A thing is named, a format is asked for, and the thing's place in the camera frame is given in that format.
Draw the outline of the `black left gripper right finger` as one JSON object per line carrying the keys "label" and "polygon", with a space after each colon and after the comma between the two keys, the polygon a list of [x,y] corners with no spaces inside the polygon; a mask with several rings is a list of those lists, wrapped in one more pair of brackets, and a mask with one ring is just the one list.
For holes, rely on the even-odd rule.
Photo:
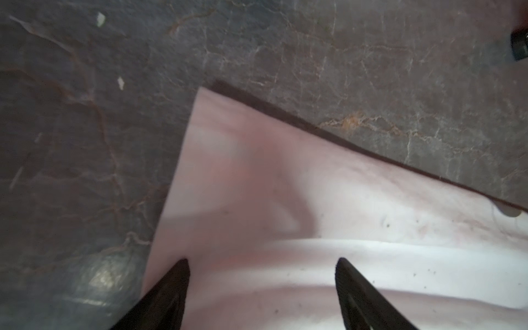
{"label": "black left gripper right finger", "polygon": [[346,258],[336,264],[335,283],[345,329],[417,330]]}

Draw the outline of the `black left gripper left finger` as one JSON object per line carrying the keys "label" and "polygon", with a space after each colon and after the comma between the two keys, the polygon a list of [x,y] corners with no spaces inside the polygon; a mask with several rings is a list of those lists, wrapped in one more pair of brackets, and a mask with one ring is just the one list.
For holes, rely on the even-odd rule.
{"label": "black left gripper left finger", "polygon": [[179,260],[111,330],[179,330],[190,276],[188,260]]}

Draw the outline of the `white tank top navy trim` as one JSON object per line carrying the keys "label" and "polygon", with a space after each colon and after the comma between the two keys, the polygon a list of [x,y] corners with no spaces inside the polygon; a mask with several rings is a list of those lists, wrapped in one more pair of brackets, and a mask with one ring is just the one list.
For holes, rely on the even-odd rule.
{"label": "white tank top navy trim", "polygon": [[348,259],[420,329],[527,328],[527,214],[200,88],[148,258],[184,329],[342,329]]}

